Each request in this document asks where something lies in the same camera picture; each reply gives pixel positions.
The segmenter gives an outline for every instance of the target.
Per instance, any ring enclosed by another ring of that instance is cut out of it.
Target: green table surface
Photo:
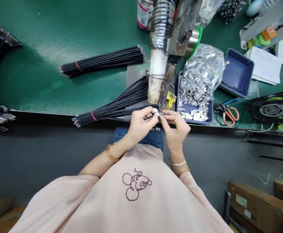
[[[246,8],[229,25],[215,16],[203,31],[201,43],[244,53],[239,31],[249,22]],[[137,44],[149,60],[149,33],[139,29],[136,14],[135,0],[0,0],[0,25],[23,45],[11,50],[0,64],[0,104],[23,111],[75,115],[110,102],[126,88],[126,68],[68,79],[58,67]],[[259,82],[258,86],[260,96],[283,91],[283,66],[281,84]],[[257,82],[252,81],[249,98],[257,96]],[[222,102],[233,98],[219,89],[214,97]],[[245,101],[231,106],[241,113]],[[222,123],[218,115],[212,125]],[[245,111],[240,128],[261,129],[261,125]]]

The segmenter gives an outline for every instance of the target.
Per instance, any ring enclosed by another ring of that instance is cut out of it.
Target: black fan
[[[257,123],[283,122],[283,92],[249,100],[246,107]]]

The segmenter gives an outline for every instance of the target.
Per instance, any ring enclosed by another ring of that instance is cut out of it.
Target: spray can
[[[137,0],[137,24],[141,30],[150,32],[153,0]]]

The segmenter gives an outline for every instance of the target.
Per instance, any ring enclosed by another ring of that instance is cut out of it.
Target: pink shirt
[[[137,144],[101,179],[80,175],[52,181],[34,195],[10,232],[233,231],[191,173],[178,178],[160,149]]]

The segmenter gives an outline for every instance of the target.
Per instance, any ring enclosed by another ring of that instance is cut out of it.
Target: hand
[[[151,116],[152,113],[155,113],[152,118],[144,120]],[[132,113],[131,125],[127,133],[127,138],[133,145],[141,141],[149,133],[150,129],[158,123],[158,115],[158,110],[151,106]]]
[[[164,110],[163,112],[168,114],[160,116],[161,123],[165,131],[168,148],[171,152],[182,150],[183,141],[190,132],[191,128],[179,113],[171,110]],[[176,125],[176,129],[171,128],[168,125],[167,120],[173,125]]]

